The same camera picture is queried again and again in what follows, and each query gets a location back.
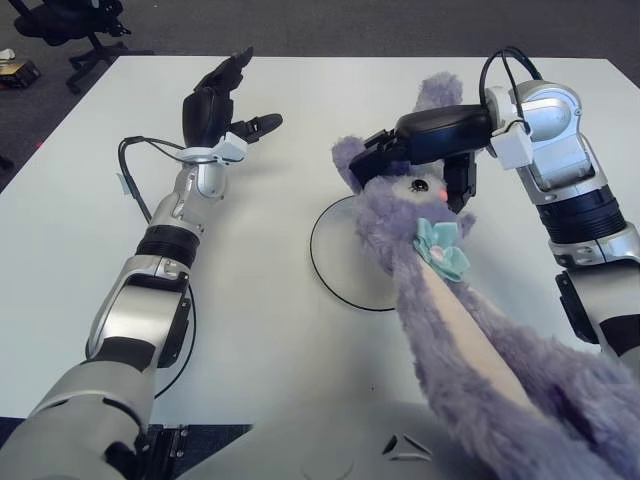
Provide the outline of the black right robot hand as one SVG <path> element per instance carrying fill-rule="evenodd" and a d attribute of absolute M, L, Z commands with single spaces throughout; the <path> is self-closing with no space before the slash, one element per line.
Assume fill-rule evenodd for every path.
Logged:
<path fill-rule="evenodd" d="M 476 195 L 476 153 L 490 143 L 492 120 L 482 105 L 453 105 L 402 116 L 395 128 L 364 142 L 348 164 L 359 186 L 378 176 L 407 175 L 413 167 L 444 163 L 447 204 L 455 213 Z"/>

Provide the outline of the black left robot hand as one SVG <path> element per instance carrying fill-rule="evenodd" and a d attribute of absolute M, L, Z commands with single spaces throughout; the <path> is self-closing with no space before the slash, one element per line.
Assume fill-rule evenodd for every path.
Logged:
<path fill-rule="evenodd" d="M 234 54 L 206 74 L 188 95 L 182 106 L 182 131 L 186 147 L 216 146 L 227 133 L 248 144 L 258 142 L 283 124 L 278 113 L 233 122 L 231 92 L 243 80 L 243 69 L 254 55 L 252 46 Z"/>

